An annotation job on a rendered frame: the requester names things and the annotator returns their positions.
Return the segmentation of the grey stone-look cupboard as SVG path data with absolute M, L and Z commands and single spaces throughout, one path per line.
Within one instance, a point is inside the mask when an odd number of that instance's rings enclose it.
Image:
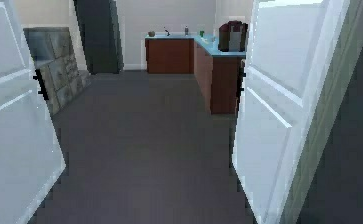
M 34 67 L 44 79 L 49 112 L 55 115 L 90 85 L 90 74 L 78 68 L 68 27 L 33 27 L 23 31 Z

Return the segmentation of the white panelled room door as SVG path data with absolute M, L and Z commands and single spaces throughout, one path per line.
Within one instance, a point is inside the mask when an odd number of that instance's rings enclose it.
M 254 0 L 232 164 L 255 224 L 279 224 L 351 0 Z
M 27 224 L 65 169 L 13 0 L 0 0 L 0 224 Z

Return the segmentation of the brown cabinet with blue worktop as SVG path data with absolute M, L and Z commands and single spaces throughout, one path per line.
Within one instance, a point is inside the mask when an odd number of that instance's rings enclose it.
M 193 74 L 211 114 L 234 114 L 244 52 L 222 52 L 196 35 L 145 37 L 149 74 Z

